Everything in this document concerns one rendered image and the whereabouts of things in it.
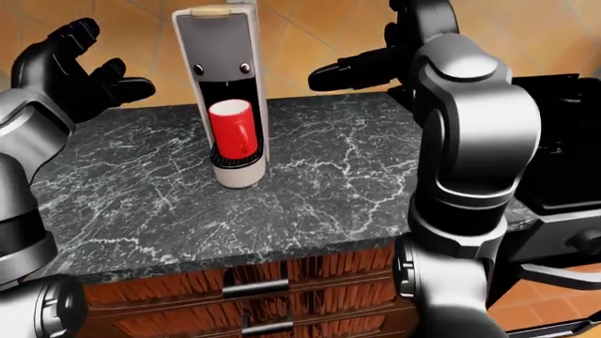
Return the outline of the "brown wooden drawer cabinet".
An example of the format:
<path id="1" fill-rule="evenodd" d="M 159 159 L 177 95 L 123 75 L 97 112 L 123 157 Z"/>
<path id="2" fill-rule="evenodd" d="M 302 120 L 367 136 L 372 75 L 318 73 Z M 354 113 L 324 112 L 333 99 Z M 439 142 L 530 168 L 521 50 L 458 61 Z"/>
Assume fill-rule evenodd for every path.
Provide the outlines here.
<path id="1" fill-rule="evenodd" d="M 409 338 L 392 247 L 88 286 L 77 338 Z"/>

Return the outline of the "red coffee mug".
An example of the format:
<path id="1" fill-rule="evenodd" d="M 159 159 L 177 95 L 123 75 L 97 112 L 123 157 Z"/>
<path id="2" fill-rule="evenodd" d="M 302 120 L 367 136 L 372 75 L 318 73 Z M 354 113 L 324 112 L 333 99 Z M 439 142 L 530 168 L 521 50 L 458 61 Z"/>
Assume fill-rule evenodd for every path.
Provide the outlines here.
<path id="1" fill-rule="evenodd" d="M 212 104 L 208 116 L 222 157 L 242 160 L 258 149 L 254 115 L 247 100 L 222 100 Z"/>

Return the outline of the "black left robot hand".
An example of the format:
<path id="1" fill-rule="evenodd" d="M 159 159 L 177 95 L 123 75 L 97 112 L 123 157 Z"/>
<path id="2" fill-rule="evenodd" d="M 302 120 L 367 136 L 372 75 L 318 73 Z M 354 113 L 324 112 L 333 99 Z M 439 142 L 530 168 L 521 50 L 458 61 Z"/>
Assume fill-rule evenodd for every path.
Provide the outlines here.
<path id="1" fill-rule="evenodd" d="M 11 86 L 44 95 L 76 124 L 154 95 L 155 86 L 147 78 L 125 75 L 127 67 L 121 58 L 85 71 L 77 58 L 99 35 L 100 28 L 91 18 L 62 25 L 18 55 L 11 68 Z"/>

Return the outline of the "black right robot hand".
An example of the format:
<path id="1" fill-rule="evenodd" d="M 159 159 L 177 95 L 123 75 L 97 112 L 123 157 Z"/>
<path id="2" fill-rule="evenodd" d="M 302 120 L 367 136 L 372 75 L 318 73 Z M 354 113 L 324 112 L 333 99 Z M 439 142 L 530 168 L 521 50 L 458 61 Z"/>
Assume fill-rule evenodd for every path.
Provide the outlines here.
<path id="1" fill-rule="evenodd" d="M 339 58 L 308 76 L 315 92 L 365 89 L 396 79 L 402 85 L 389 92 L 399 103 L 408 103 L 410 66 L 417 51 L 432 38 L 458 33 L 450 0 L 388 0 L 396 21 L 386 24 L 386 47 Z"/>

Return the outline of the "white grey coffee machine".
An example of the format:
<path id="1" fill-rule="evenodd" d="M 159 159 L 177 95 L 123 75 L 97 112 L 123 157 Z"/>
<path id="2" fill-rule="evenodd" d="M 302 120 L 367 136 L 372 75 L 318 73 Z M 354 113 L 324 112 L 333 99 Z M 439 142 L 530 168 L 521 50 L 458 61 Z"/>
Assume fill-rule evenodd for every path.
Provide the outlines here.
<path id="1" fill-rule="evenodd" d="M 176 10 L 172 22 L 196 98 L 217 181 L 226 188 L 247 188 L 266 173 L 270 128 L 259 24 L 254 4 L 226 2 Z M 209 107 L 222 100 L 251 103 L 258 149 L 242 160 L 222 157 L 215 143 Z"/>

